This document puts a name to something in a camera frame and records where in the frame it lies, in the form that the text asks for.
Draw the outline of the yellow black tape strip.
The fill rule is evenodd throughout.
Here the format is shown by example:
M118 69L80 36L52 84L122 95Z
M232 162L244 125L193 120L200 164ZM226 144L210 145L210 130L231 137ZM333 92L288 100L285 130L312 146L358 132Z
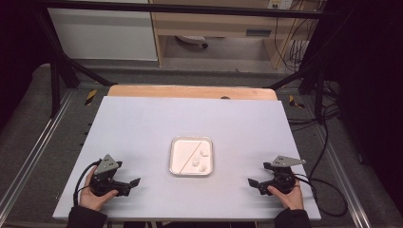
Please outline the yellow black tape strip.
M292 95L289 95L289 105L296 106L298 108L305 108L305 105L297 103L294 96L292 96Z
M97 89L91 89L86 97L85 105L90 105L97 93Z

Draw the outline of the white square tray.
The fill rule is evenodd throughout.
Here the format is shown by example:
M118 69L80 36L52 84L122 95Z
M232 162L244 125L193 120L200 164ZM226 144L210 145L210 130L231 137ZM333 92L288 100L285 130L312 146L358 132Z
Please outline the white square tray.
M213 167L213 143L208 137L176 137L172 141L169 170L173 175L208 176Z

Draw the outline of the aluminium floor rail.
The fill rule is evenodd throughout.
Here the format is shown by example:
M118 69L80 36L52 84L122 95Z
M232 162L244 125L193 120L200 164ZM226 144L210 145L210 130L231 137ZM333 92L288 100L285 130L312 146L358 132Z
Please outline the aluminium floor rail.
M74 89L66 91L61 109L51 118L51 95L28 92L0 131L0 223L18 199L74 93Z
M350 215L355 223L356 228L371 228L371 223L363 209L360 200L350 182L347 172L344 170L339 158L336 155L329 134L326 132L324 125L317 125L316 131L324 145L324 151L327 156L328 163L335 176L337 185L347 201Z

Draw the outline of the person's left hand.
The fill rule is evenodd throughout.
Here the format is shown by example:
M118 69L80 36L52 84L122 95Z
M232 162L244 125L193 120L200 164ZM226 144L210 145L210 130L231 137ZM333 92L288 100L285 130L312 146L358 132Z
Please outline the person's left hand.
M91 209L97 212L100 212L104 205L111 199L113 199L117 194L117 190L111 190L104 194L103 196L96 196L90 190L89 184L91 178L96 170L96 167L93 166L90 170L89 174L86 176L85 188L81 191L79 198L79 205L85 207L87 209Z

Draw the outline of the light wooden table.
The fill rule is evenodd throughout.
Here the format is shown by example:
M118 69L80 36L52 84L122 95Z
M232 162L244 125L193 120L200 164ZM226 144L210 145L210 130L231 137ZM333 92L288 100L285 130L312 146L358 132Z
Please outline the light wooden table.
M276 101L273 89L190 85L113 85L108 96Z

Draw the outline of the thin wooden skewer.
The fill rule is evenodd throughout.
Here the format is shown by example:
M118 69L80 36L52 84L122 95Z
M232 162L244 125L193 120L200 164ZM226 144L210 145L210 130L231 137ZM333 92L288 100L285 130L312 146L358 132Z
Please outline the thin wooden skewer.
M197 160L195 155L201 145L202 145L201 141L184 142L181 144L181 147L183 148L183 154L181 156L182 159L181 168L180 168L181 174L192 172L193 169L192 161Z

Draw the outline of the white chair base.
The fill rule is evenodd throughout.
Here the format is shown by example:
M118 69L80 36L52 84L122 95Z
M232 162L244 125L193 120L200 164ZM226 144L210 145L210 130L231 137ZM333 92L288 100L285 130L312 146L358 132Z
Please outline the white chair base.
M208 44L206 43L206 40L202 36L182 36L178 35L177 38L183 42L186 42L188 44L193 44L193 45L199 45L202 48L208 48Z

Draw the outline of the wall power outlet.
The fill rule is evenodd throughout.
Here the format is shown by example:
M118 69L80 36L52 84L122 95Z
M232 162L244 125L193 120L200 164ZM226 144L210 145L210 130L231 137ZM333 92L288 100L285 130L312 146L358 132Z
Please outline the wall power outlet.
M288 10L291 8L293 0L269 0L268 9L272 10Z

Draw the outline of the black metal stand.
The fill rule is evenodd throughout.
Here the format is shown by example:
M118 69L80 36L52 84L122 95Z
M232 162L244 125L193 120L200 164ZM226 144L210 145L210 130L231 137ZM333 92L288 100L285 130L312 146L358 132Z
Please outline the black metal stand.
M48 16L48 10L45 7L35 6L32 9L32 15L35 18L40 30L46 37L46 44L49 46L50 53L50 80L51 80L51 114L53 118L61 109L61 81L64 81L67 88L77 88L80 81L75 73L76 70L84 73L90 79L100 83L103 86L114 86L113 82L90 71L78 62L68 57L59 41L56 30Z
M326 55L334 44L338 31L339 19L335 16L319 19L299 70L285 79L268 86L270 89L277 90L296 79L302 79L298 91L301 95L307 95L313 89L316 91L314 114L321 124L324 123L322 101L324 68L327 64Z

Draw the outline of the black metal crossbar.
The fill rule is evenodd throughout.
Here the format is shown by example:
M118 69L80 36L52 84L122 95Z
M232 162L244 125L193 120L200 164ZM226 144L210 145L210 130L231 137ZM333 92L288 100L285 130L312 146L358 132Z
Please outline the black metal crossbar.
M300 10L284 10L284 9L243 9L243 8L228 8L228 7L95 2L95 1L73 1L73 0L35 0L35 3L38 6L44 8L69 9L69 10L112 10L112 11L211 14L211 15L303 18L303 19L320 19L322 16L324 16L324 13L317 11L300 11Z

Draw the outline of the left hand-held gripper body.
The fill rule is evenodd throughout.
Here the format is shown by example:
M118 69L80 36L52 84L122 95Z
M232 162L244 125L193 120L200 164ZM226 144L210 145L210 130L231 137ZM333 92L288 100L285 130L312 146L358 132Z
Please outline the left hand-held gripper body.
M119 168L116 161L106 154L97 165L91 178L89 186L92 193L100 197L111 190L117 190L117 197L128 196L130 188L125 187L125 182L114 180L114 175Z

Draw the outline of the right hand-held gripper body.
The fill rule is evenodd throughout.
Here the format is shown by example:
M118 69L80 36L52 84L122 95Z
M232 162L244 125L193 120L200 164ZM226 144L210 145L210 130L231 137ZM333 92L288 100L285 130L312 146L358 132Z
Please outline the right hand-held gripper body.
M290 193L296 184L292 166L305 164L306 160L277 156L270 163L275 167L274 170L270 170L274 177L271 180L260 182L262 189L258 190L262 195L270 195L270 192L267 190L269 185L276 187L283 194Z

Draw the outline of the white cabinet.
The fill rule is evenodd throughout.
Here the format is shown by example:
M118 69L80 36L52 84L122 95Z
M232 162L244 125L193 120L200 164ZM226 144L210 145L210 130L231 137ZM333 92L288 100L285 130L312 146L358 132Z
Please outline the white cabinet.
M48 12L70 58L158 60L149 12L89 9Z

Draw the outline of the dark curtain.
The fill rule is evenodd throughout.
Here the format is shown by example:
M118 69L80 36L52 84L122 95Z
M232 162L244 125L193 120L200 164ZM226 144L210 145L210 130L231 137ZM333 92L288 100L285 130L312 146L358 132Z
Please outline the dark curtain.
M29 0L0 0L0 129L19 105L33 71L49 62Z
M345 15L327 76L360 153L403 215L403 0L328 0Z

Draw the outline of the wooden desk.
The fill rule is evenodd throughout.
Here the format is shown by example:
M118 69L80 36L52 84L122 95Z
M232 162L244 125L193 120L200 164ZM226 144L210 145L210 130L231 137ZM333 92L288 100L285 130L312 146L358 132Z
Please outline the wooden desk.
M149 0L151 4L229 7L243 9L268 9L269 0ZM293 0L288 10L318 11L322 0ZM292 40L307 41L317 22L308 27L297 18L273 18L187 13L151 14L155 34L164 36L252 37L265 44L274 68L283 66L286 48Z

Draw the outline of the person's right hand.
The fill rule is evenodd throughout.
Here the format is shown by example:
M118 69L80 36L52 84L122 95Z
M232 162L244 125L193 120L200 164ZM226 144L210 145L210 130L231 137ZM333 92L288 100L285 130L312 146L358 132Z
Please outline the person's right hand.
M288 194L281 193L276 187L269 185L267 190L276 196L282 203L285 209L303 210L303 196L300 188L300 183L297 180L293 190Z

